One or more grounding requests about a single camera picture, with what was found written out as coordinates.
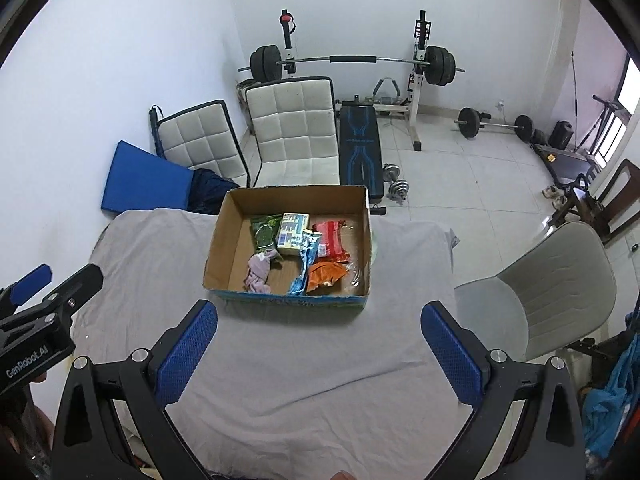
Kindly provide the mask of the white padded chair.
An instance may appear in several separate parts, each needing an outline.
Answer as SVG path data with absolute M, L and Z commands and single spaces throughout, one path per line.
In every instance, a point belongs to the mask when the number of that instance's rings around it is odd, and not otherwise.
M 246 90 L 260 167 L 255 185 L 338 185 L 333 82 L 297 77 Z
M 164 116 L 149 110 L 157 156 L 191 170 L 208 169 L 234 183 L 250 186 L 250 170 L 224 100 L 198 104 Z

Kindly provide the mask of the green snack bag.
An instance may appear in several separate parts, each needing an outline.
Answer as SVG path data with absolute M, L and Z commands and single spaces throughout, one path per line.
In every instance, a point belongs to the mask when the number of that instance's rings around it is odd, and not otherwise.
M 266 214 L 250 219 L 250 229 L 256 252 L 265 254 L 271 260 L 282 259 L 277 250 L 277 236 L 280 229 L 282 216 L 280 214 Z

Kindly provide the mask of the dark blue cloth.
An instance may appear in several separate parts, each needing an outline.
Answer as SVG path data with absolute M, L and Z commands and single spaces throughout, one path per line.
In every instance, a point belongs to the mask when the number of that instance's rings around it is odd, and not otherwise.
M 224 196 L 237 187 L 234 181 L 218 176 L 213 170 L 194 170 L 186 210 L 216 216 L 221 210 Z

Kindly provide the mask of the blue plastic bag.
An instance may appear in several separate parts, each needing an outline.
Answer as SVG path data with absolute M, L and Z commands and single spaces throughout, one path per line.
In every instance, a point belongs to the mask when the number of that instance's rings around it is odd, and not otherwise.
M 620 356 L 603 389 L 592 389 L 582 406 L 586 450 L 605 460 L 629 411 L 639 399 L 639 335 Z

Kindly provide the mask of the blue snack packet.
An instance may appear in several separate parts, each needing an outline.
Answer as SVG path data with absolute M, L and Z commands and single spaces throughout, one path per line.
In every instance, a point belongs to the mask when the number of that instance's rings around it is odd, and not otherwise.
M 290 296 L 302 296 L 306 294 L 310 267 L 318 256 L 321 233 L 311 230 L 303 230 L 302 244 L 299 248 L 300 271 L 294 278 L 288 294 Z

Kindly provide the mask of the blue foam mat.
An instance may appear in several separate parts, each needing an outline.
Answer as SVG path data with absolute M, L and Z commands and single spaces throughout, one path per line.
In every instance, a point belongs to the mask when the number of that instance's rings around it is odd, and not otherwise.
M 101 209 L 112 214 L 156 208 L 186 210 L 192 178 L 190 169 L 119 141 L 108 170 Z

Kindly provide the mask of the brown cardboard box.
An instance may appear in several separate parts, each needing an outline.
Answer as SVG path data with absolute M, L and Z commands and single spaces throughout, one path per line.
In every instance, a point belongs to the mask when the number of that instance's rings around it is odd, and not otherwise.
M 371 252 L 361 185 L 235 188 L 217 217 L 203 285 L 249 304 L 361 309 Z

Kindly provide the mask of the barbell on floor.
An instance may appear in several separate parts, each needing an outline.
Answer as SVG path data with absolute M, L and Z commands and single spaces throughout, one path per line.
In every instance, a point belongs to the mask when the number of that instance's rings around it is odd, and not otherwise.
M 481 113 L 471 107 L 463 107 L 454 123 L 465 139 L 474 139 L 482 129 L 499 128 L 513 130 L 521 141 L 527 143 L 532 140 L 535 131 L 533 121 L 527 115 L 518 116 L 514 124 L 505 124 L 493 122 L 491 114 Z

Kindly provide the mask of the yellow blue tissue pack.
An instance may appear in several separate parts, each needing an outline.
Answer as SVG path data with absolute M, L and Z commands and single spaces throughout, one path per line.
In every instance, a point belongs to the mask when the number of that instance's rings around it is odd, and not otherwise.
M 299 252 L 302 244 L 303 230 L 308 228 L 309 214 L 286 212 L 282 214 L 279 233 L 277 236 L 277 250 L 281 255 L 292 256 Z

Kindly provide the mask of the red snack pack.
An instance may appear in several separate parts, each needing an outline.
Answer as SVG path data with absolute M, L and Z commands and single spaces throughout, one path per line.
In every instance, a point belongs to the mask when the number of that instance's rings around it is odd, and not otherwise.
M 312 229 L 320 234 L 318 259 L 336 263 L 349 262 L 350 255 L 342 243 L 344 220 L 326 220 L 317 222 Z

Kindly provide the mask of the grey plastic chair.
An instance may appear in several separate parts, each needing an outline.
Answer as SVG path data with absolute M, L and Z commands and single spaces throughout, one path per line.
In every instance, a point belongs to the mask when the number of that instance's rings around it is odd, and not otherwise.
M 616 294 L 599 235 L 568 222 L 498 274 L 457 286 L 454 318 L 487 349 L 531 361 L 594 333 Z

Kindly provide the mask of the lilac sock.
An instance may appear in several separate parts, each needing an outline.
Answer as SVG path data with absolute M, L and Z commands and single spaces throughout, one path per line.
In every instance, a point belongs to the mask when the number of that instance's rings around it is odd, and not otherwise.
M 271 248 L 256 252 L 247 263 L 247 274 L 244 278 L 244 289 L 255 294 L 270 294 L 271 288 L 267 284 L 271 263 L 279 257 L 279 253 Z

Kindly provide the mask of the orange snack bag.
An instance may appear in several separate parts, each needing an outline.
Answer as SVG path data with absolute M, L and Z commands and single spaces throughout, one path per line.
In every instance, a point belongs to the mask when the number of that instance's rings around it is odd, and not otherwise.
M 335 261 L 319 261 L 308 270 L 306 292 L 313 292 L 321 287 L 332 287 L 348 274 L 343 263 Z

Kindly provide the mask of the black speaker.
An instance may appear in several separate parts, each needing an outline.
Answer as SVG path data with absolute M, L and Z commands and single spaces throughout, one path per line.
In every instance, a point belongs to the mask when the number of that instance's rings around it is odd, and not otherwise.
M 574 127 L 567 120 L 559 120 L 548 137 L 548 145 L 556 150 L 564 151 L 574 136 Z

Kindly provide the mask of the chrome dumbbell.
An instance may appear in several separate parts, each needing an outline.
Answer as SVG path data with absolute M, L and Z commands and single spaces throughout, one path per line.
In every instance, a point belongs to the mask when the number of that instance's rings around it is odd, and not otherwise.
M 383 181 L 388 184 L 386 196 L 395 203 L 403 204 L 408 197 L 410 185 L 401 179 L 400 167 L 395 164 L 385 164 L 382 168 Z

